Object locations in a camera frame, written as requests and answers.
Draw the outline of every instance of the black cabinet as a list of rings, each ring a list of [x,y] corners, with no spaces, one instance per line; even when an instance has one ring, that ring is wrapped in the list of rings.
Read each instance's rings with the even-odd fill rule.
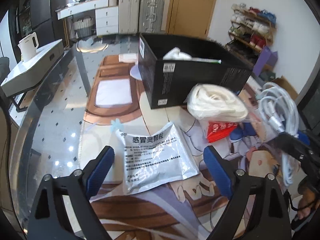
[[[63,21],[58,21],[56,10],[64,7],[67,0],[30,0],[31,26],[36,32],[39,46],[58,39],[66,46]]]

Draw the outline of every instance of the wicker basket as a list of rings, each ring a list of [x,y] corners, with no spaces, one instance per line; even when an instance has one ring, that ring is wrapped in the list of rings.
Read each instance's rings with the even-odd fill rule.
[[[78,19],[73,24],[76,39],[91,36],[93,25],[94,25],[94,20],[90,16],[89,18]]]

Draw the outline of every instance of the white kettle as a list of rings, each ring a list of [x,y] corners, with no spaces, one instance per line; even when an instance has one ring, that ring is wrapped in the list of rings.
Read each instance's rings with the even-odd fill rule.
[[[23,61],[27,62],[36,55],[36,49],[39,47],[39,42],[36,33],[29,34],[21,41],[19,41],[18,47],[21,50]]]

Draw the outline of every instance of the wooden door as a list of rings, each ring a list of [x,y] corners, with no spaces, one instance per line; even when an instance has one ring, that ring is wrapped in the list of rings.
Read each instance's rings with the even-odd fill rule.
[[[169,34],[204,38],[215,0],[173,0]]]

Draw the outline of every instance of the purple box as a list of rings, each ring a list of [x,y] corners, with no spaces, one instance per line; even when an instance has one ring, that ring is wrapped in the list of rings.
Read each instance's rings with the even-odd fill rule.
[[[265,64],[268,64],[272,67],[276,65],[278,60],[278,52],[272,52],[268,46],[264,46],[263,50],[260,53],[260,56],[257,60],[257,63],[253,67],[253,73],[259,76],[263,70]]]

